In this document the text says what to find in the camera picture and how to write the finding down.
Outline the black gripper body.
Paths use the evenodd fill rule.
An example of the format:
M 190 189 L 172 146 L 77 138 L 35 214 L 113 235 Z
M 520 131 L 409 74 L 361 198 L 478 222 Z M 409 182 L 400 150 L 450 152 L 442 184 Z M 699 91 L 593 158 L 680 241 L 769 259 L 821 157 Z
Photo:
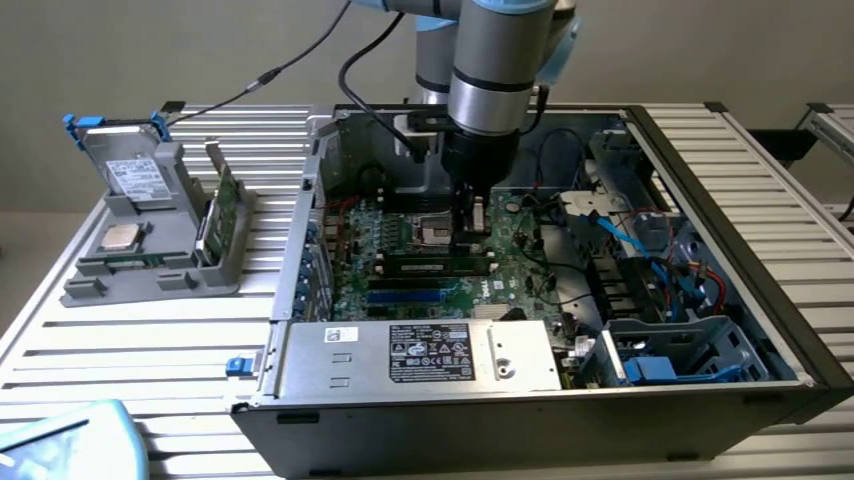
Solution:
M 488 194 L 510 173 L 518 140 L 517 130 L 497 136 L 464 130 L 444 134 L 440 163 L 453 192 L 470 189 L 476 195 Z

